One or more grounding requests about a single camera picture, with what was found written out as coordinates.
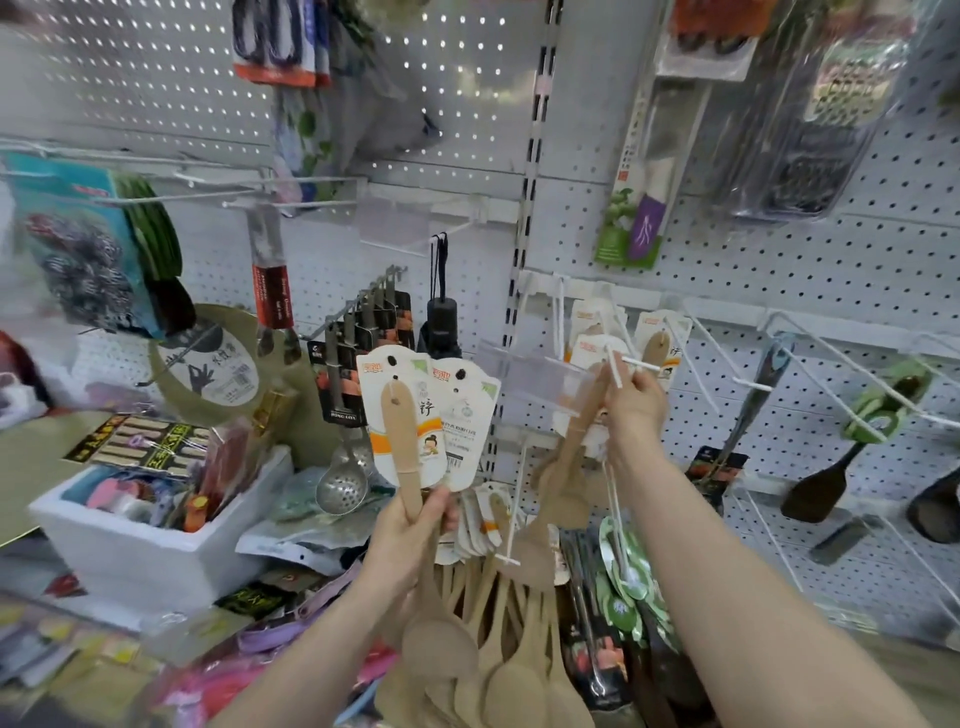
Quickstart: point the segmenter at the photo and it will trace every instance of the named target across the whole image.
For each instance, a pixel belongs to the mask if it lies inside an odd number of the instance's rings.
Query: person's right hand
[[[637,369],[630,376],[620,355],[616,354],[615,358],[623,388],[618,389],[612,383],[607,393],[612,444],[627,452],[642,445],[659,448],[660,433],[669,410],[666,393],[652,373]]]

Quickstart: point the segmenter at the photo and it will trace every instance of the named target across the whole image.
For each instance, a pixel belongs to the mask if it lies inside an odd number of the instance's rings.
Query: white styrofoam box
[[[37,498],[30,512],[92,595],[147,614],[191,612],[263,571],[265,559],[234,549],[291,474],[290,449],[274,448],[251,488],[196,533],[154,528],[63,500],[83,473]]]

